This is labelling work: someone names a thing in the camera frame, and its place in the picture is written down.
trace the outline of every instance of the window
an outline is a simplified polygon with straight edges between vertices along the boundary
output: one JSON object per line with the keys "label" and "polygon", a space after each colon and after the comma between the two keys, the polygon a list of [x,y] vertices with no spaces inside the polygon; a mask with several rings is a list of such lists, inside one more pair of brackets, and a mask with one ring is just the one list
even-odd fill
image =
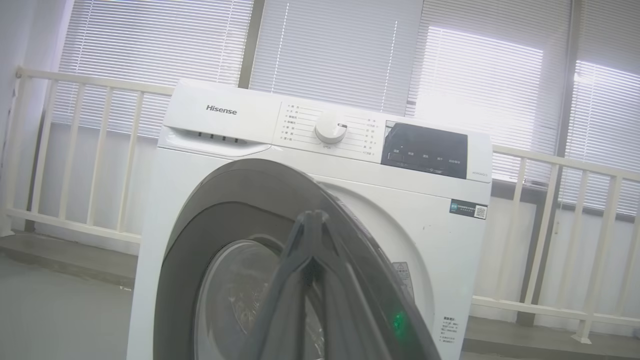
{"label": "window", "polygon": [[[566,157],[640,170],[640,3],[585,1]],[[561,199],[576,202],[581,174],[564,173]],[[609,178],[591,175],[585,206],[604,209]],[[618,212],[635,214],[640,184],[623,182]]]}
{"label": "window", "polygon": [[[425,0],[406,116],[554,154],[569,20],[569,1]],[[494,178],[517,178],[519,160],[493,162]],[[526,181],[549,173],[532,163]]]}
{"label": "window", "polygon": [[[176,84],[196,78],[236,86],[252,0],[75,0],[60,71]],[[61,83],[54,120],[70,122],[77,87]],[[100,127],[105,89],[87,87],[81,124]],[[140,135],[157,136],[168,98],[145,95]],[[114,91],[109,129],[128,132],[136,94]]]}
{"label": "window", "polygon": [[404,115],[421,4],[269,0],[250,88]]}

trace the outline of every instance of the green light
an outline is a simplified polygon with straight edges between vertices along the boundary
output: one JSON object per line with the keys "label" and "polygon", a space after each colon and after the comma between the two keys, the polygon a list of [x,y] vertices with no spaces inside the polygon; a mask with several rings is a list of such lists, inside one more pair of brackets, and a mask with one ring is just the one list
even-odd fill
{"label": "green light", "polygon": [[393,318],[394,333],[401,339],[406,332],[406,314],[404,311],[397,313]]}

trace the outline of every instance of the washing machine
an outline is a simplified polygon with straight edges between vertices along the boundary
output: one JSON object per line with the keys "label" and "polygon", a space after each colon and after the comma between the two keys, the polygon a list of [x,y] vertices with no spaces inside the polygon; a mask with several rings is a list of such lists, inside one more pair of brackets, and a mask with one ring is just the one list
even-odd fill
{"label": "washing machine", "polygon": [[458,360],[492,147],[430,120],[180,81],[127,358]]}

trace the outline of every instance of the concrete ledge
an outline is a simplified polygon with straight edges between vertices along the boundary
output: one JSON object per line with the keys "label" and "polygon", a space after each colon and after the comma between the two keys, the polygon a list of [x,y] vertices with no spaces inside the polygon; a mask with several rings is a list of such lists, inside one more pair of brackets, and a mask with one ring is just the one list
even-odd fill
{"label": "concrete ledge", "polygon": [[133,289],[138,258],[50,238],[20,233],[0,238],[0,254],[20,263]]}
{"label": "concrete ledge", "polygon": [[636,360],[640,340],[617,335],[591,333],[592,344],[571,338],[573,332],[549,327],[524,327],[471,316],[463,351],[495,354],[516,359],[544,360]]}

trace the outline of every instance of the white metal railing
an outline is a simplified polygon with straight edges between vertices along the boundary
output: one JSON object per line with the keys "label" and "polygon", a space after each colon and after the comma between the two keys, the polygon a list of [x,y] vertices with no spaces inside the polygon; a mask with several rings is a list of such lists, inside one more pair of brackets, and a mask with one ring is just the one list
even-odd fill
{"label": "white metal railing", "polygon": [[[59,227],[81,231],[84,233],[96,234],[105,236],[108,238],[115,238],[119,240],[140,242],[140,234],[127,233],[124,231],[124,222],[127,214],[127,199],[129,194],[129,183],[131,182],[131,174],[133,168],[133,159],[136,151],[136,137],[138,132],[138,126],[140,123],[140,113],[142,102],[145,94],[161,94],[171,95],[173,88],[169,86],[151,85],[133,81],[122,81],[115,79],[97,78],[91,76],[78,76],[73,74],[62,74],[58,72],[45,72],[29,69],[19,69],[18,71],[20,79],[19,91],[16,98],[12,124],[10,127],[10,134],[8,136],[8,146],[5,159],[8,160],[8,167],[3,174],[3,194],[4,203],[2,206],[3,216],[3,234],[8,231],[9,217],[23,218],[32,220],[35,222],[41,222],[44,224],[56,225]],[[45,102],[45,118],[42,125],[42,134],[40,137],[40,147],[37,157],[36,170],[35,170],[35,182],[33,187],[33,197],[31,201],[30,210],[16,208],[15,207],[15,188],[18,176],[18,162],[20,158],[19,149],[22,141],[22,125],[24,122],[24,112],[27,99],[29,98],[29,92],[31,91],[32,79],[46,79],[48,80],[47,100]],[[65,163],[65,170],[63,173],[62,191],[58,216],[44,215],[40,213],[40,196],[42,193],[42,181],[45,168],[45,162],[47,157],[49,133],[51,130],[52,109],[56,100],[56,89],[60,81],[76,83],[79,86],[79,91],[76,98],[76,107],[72,117],[69,147],[67,149],[67,157]],[[90,199],[88,206],[88,214],[85,223],[74,222],[67,219],[67,206],[69,197],[69,181],[71,176],[72,161],[74,158],[75,144],[77,142],[78,127],[80,122],[80,108],[83,103],[84,90],[87,85],[102,86],[106,88],[106,101],[104,105],[104,111],[102,114],[102,122],[100,126],[100,134],[97,142],[97,151],[95,155],[95,164],[93,168],[92,183],[90,190]],[[127,156],[127,164],[125,175],[123,178],[124,186],[122,193],[120,194],[120,206],[118,212],[118,221],[114,229],[107,229],[99,227],[94,224],[95,220],[95,208],[96,208],[96,191],[97,178],[100,173],[100,163],[102,156],[104,155],[104,144],[107,133],[107,125],[109,122],[109,112],[111,109],[111,96],[114,89],[126,89],[133,90],[138,93],[138,101],[136,103],[136,110],[134,112],[134,118],[132,120],[133,126],[131,131],[131,139],[129,141],[129,152]],[[541,315],[559,316],[562,318],[571,318],[580,320],[579,331],[574,337],[583,342],[589,343],[588,335],[593,322],[613,323],[620,325],[631,325],[640,327],[640,319],[628,318],[622,316],[623,306],[628,296],[629,288],[631,287],[631,275],[634,268],[635,257],[637,252],[638,243],[640,242],[640,211],[636,216],[634,223],[633,239],[630,250],[628,252],[628,258],[626,259],[625,270],[623,273],[622,287],[620,294],[618,295],[618,301],[616,304],[616,310],[613,314],[600,314],[595,312],[596,300],[600,293],[602,285],[602,277],[604,273],[605,257],[607,250],[612,242],[612,228],[616,219],[616,208],[618,203],[618,197],[620,196],[620,188],[622,180],[631,180],[640,182],[640,174],[635,172],[628,172],[617,168],[606,167],[603,165],[597,165],[593,163],[586,163],[579,160],[573,160],[568,158],[558,158],[556,156],[550,156],[546,154],[540,154],[531,151],[524,151],[520,149],[514,149],[510,147],[504,147],[499,145],[493,146],[494,153],[505,154],[508,156],[514,156],[520,158],[520,168],[518,171],[518,179],[515,186],[515,194],[511,208],[511,219],[508,229],[508,240],[506,246],[502,252],[502,262],[500,264],[499,276],[497,278],[497,285],[495,295],[493,297],[479,297],[474,296],[473,304],[480,306],[496,307],[499,309],[524,311],[527,313],[536,313]],[[557,295],[555,306],[541,306],[532,303],[534,296],[534,289],[536,280],[539,276],[540,262],[543,254],[543,247],[545,243],[545,237],[547,229],[550,224],[554,223],[555,219],[551,218],[552,205],[554,200],[554,192],[548,191],[546,195],[544,210],[542,214],[542,223],[540,229],[540,235],[537,242],[537,246],[534,253],[533,266],[531,274],[529,276],[528,289],[526,292],[525,300],[523,302],[504,300],[506,276],[511,270],[510,249],[513,246],[515,240],[515,234],[518,230],[515,219],[518,216],[520,208],[520,199],[522,196],[523,184],[525,179],[525,173],[527,165],[531,162],[542,162],[551,166],[550,183],[548,189],[556,188],[557,175],[561,167],[574,168],[582,171],[582,182],[580,184],[579,196],[576,203],[575,216],[573,219],[572,230],[570,235],[570,243],[566,259],[564,262],[564,269],[561,275],[560,290]],[[572,269],[575,262],[577,253],[577,244],[579,242],[579,229],[580,221],[582,218],[582,209],[584,207],[585,193],[587,188],[587,181],[590,174],[602,174],[611,178],[609,187],[609,196],[606,207],[604,209],[604,217],[602,220],[602,227],[600,230],[600,236],[598,239],[598,247],[596,251],[595,260],[589,276],[589,286],[584,308],[580,311],[565,309],[563,307],[566,298],[566,289],[572,278]]]}

